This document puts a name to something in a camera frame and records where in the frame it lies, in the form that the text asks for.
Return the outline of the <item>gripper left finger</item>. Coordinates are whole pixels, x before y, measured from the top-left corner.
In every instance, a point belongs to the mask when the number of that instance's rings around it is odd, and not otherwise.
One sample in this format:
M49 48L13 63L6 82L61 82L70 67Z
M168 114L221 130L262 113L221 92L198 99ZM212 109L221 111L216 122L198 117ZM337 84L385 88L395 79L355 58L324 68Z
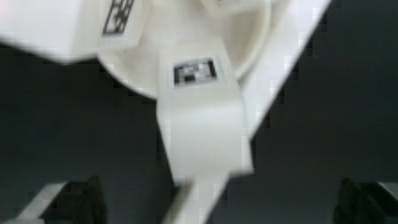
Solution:
M10 224L108 224L99 177L45 184Z

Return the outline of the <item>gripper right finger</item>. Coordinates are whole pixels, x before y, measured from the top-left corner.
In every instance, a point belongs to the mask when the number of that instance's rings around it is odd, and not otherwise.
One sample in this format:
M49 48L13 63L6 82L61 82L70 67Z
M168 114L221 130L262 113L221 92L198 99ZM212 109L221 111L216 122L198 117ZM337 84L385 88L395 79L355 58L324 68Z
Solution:
M340 180L331 224L398 224L398 182Z

